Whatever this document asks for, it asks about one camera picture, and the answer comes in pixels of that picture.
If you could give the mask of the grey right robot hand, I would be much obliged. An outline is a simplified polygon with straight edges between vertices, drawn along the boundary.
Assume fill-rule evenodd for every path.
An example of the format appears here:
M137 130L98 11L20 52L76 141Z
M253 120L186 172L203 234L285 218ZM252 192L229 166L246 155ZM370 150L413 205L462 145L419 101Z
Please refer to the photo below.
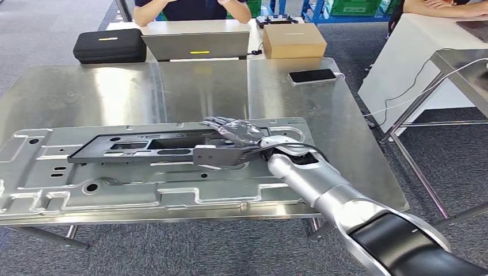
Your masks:
M237 147L258 146L266 133L258 126L246 121L226 117L206 117L203 125L216 130Z

